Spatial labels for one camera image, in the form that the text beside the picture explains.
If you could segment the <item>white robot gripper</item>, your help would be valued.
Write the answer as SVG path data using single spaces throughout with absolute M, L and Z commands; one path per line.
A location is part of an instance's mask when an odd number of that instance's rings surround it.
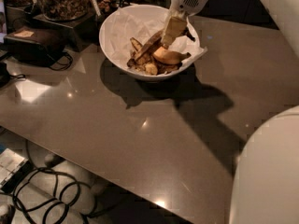
M 165 19 L 161 42 L 165 47 L 182 36 L 187 27 L 187 16 L 199 13 L 208 0 L 170 0 L 170 10 Z

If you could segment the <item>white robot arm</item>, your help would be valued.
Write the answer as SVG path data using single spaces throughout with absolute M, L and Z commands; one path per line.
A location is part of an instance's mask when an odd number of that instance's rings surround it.
M 164 153 L 165 211 L 183 224 L 225 224 L 237 157 L 253 132 L 298 105 L 298 53 L 282 15 L 297 17 L 297 0 L 203 0 L 202 29 L 210 52 L 168 79 L 164 92 L 179 121 Z

